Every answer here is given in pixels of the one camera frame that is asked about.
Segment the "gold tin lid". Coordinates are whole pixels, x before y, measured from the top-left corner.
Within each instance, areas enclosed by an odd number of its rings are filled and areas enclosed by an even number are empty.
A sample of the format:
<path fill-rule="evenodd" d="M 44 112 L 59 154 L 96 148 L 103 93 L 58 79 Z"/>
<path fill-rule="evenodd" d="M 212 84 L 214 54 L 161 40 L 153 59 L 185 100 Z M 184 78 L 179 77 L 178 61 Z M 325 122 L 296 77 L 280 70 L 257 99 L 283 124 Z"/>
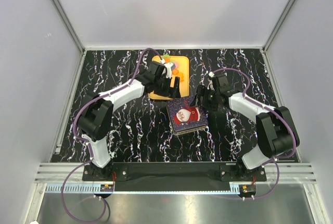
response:
<path fill-rule="evenodd" d="M 171 128 L 177 126 L 202 126 L 208 125 L 207 113 L 202 107 L 191 106 L 194 95 L 173 99 L 167 102 Z"/>

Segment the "decorated cookie tin box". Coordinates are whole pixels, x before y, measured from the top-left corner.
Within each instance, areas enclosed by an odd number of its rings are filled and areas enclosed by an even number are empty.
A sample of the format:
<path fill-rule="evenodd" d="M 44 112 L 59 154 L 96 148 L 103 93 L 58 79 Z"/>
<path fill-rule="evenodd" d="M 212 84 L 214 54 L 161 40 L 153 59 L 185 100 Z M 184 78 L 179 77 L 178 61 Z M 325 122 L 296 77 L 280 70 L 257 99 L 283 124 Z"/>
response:
<path fill-rule="evenodd" d="M 195 132 L 195 131 L 200 131 L 200 130 L 203 130 L 207 127 L 208 125 L 202 125 L 202 126 L 185 126 L 185 125 L 182 125 L 182 126 L 177 126 L 176 128 L 172 127 L 171 130 L 172 130 L 172 133 L 176 136 L 178 135 L 183 135 L 183 134 L 188 134 L 188 133 L 192 133 L 192 132 Z"/>

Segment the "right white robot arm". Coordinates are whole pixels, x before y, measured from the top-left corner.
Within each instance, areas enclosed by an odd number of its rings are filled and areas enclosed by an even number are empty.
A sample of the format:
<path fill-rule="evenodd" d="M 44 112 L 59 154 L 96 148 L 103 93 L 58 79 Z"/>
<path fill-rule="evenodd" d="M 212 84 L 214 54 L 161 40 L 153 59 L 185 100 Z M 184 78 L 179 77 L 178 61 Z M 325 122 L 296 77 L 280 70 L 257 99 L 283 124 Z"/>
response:
<path fill-rule="evenodd" d="M 299 146 L 298 133 L 287 107 L 273 107 L 252 99 L 246 92 L 233 88 L 225 75 L 211 77 L 207 86 L 199 85 L 192 105 L 210 111 L 223 106 L 255 123 L 257 145 L 242 155 L 232 170 L 241 180 L 249 180 L 269 162 L 292 157 Z"/>

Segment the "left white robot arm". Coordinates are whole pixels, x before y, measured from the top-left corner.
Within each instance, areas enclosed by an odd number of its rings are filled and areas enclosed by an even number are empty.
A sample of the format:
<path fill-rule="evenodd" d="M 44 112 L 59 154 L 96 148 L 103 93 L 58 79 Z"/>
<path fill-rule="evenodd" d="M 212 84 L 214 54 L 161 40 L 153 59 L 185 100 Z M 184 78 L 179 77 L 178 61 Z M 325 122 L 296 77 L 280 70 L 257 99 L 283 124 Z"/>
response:
<path fill-rule="evenodd" d="M 172 82 L 175 69 L 174 63 L 152 61 L 147 69 L 136 69 L 126 83 L 107 92 L 86 94 L 85 104 L 73 121 L 72 131 L 76 139 L 87 145 L 90 158 L 85 164 L 94 165 L 94 174 L 100 180 L 107 180 L 112 175 L 106 136 L 110 132 L 114 111 L 151 92 L 180 98 L 180 78 L 176 77 Z"/>

